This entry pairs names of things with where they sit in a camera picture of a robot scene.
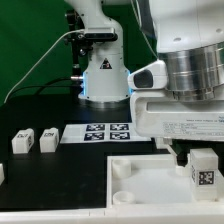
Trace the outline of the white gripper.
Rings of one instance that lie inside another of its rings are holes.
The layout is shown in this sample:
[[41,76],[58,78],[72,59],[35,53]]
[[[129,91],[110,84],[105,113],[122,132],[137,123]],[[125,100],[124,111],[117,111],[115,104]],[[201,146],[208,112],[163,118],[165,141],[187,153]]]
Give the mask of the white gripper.
[[[181,102],[165,89],[168,74],[157,60],[128,76],[133,90],[131,118],[140,136],[224,142],[224,85],[216,87],[215,98]],[[188,163],[187,150],[178,143],[167,146],[178,166]]]

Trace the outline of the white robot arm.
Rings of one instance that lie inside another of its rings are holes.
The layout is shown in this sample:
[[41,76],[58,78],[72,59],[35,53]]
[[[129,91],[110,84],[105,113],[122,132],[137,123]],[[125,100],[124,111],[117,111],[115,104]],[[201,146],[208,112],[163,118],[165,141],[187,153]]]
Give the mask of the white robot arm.
[[[135,1],[141,30],[157,40],[155,62],[128,73],[121,26],[105,5]],[[224,0],[65,0],[91,42],[79,99],[96,107],[130,101],[136,132],[174,140],[224,142]]]

